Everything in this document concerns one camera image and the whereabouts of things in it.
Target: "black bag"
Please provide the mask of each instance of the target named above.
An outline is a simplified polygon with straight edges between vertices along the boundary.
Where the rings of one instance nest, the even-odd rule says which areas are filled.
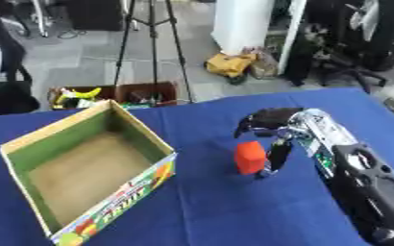
[[[36,111],[39,107],[29,82],[0,82],[0,115]]]

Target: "fruit label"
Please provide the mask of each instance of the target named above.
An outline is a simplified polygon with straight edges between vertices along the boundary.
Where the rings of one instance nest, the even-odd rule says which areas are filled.
[[[51,240],[59,246],[77,246],[105,228],[141,198],[175,174],[174,153],[149,167],[125,183],[110,197],[88,210],[68,226],[53,234]]]

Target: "yellow object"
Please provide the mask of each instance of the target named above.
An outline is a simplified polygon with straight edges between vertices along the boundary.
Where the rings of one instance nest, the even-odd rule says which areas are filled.
[[[90,92],[77,92],[76,90],[73,89],[73,91],[70,91],[66,88],[62,88],[61,89],[62,95],[60,96],[60,98],[57,100],[57,104],[61,104],[62,101],[65,98],[80,98],[80,99],[91,99],[96,97],[98,94],[100,94],[101,92],[101,87],[96,87],[95,89],[93,89]]]
[[[64,234],[59,242],[59,246],[80,246],[84,243],[84,239],[77,234]]]
[[[247,54],[229,57],[217,54],[206,63],[206,69],[211,73],[235,78],[243,74],[245,69],[257,59],[257,54]]]

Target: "table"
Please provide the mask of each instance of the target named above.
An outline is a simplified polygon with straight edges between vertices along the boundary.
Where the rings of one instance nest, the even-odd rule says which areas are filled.
[[[394,167],[394,114],[359,89],[232,97],[133,111],[179,152],[177,176],[87,245],[366,245],[329,195],[303,149],[274,177],[239,176],[233,131],[267,107],[320,108]],[[74,111],[0,116],[0,143]],[[0,158],[0,245],[50,245]]]

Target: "cardboard box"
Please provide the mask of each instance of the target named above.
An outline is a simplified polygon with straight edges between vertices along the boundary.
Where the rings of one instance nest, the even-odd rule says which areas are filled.
[[[176,153],[107,101],[0,147],[42,229],[80,245],[171,177]]]

